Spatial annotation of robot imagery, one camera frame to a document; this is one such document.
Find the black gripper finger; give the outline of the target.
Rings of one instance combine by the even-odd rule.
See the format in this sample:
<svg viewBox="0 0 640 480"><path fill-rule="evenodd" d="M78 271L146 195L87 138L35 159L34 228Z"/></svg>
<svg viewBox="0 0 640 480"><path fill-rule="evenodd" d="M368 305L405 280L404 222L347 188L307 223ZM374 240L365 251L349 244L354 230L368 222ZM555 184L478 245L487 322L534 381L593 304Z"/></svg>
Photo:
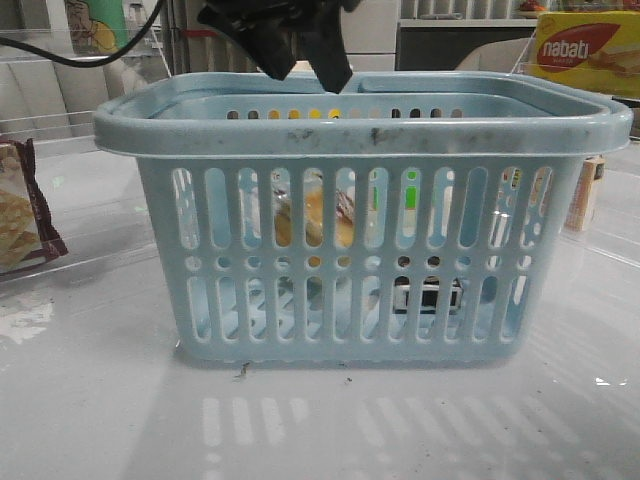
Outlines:
<svg viewBox="0 0 640 480"><path fill-rule="evenodd" d="M238 46L269 77L284 80L295 60L281 27L304 11L303 1L205 1L197 21Z"/></svg>
<svg viewBox="0 0 640 480"><path fill-rule="evenodd" d="M300 47L326 92L340 93L353 72L345 52L339 1L303 1L295 22Z"/></svg>

